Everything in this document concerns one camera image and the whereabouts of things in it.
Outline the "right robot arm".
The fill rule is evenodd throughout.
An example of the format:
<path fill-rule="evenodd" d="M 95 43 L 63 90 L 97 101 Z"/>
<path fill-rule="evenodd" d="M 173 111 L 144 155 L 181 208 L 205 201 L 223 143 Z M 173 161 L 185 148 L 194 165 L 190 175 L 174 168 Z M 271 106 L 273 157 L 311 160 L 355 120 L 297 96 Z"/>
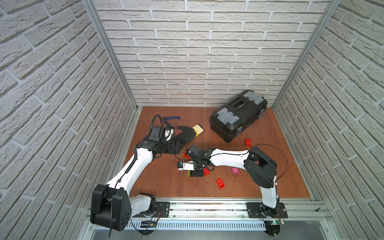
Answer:
<path fill-rule="evenodd" d="M 191 160 L 189 162 L 179 161 L 177 167 L 179 171 L 188 171 L 190 177 L 202 177 L 204 170 L 212 172 L 218 166 L 247 171 L 262 193 L 261 203 L 249 204 L 250 218 L 285 219 L 288 217 L 277 193 L 278 164 L 258 147 L 244 151 L 225 151 L 214 148 L 204 151 L 196 146 L 191 146 L 186 154 L 191 157 Z"/>

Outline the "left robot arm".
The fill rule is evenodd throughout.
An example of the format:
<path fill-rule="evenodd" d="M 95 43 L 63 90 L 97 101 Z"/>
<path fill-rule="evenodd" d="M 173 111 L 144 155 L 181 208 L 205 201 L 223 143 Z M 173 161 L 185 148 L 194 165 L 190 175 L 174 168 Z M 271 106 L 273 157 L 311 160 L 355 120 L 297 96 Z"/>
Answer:
<path fill-rule="evenodd" d="M 122 231 L 131 217 L 143 214 L 152 217 L 156 212 L 156 197 L 130 192 L 143 172 L 157 155 L 180 153 L 180 143 L 174 141 L 174 128 L 151 124 L 149 134 L 134 146 L 134 154 L 123 168 L 105 185 L 97 185 L 92 193 L 90 221 L 92 224 Z"/>

